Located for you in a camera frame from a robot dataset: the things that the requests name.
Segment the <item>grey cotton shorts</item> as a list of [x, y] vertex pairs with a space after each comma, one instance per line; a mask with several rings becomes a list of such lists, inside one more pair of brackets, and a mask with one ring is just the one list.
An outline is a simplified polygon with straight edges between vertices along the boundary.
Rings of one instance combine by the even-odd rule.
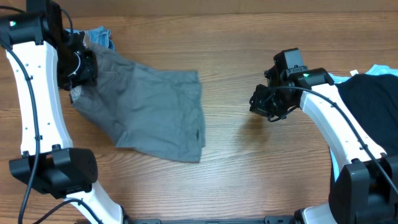
[[72, 106], [118, 148], [199, 162], [205, 147], [202, 87], [194, 70], [156, 70], [99, 44], [96, 86], [70, 91]]

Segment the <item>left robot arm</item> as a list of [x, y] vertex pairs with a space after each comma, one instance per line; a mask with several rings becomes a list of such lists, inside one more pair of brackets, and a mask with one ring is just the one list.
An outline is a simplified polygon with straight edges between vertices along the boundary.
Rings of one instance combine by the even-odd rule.
[[1, 46], [14, 72], [22, 118], [21, 157], [11, 175], [28, 190], [72, 204], [91, 223], [127, 223], [126, 212], [98, 182], [95, 155], [76, 148], [65, 126], [60, 90], [96, 85], [97, 61], [84, 32], [64, 29], [51, 0], [27, 0], [1, 18]]

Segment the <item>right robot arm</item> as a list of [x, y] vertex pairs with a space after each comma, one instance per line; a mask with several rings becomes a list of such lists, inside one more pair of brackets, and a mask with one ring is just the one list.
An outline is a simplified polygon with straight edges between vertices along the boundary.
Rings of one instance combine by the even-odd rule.
[[270, 122], [300, 108], [325, 138], [332, 178], [327, 202], [292, 216], [266, 217], [265, 223], [397, 222], [397, 157], [390, 156], [360, 126], [324, 68], [309, 69], [299, 49], [274, 56], [250, 99], [250, 111]]

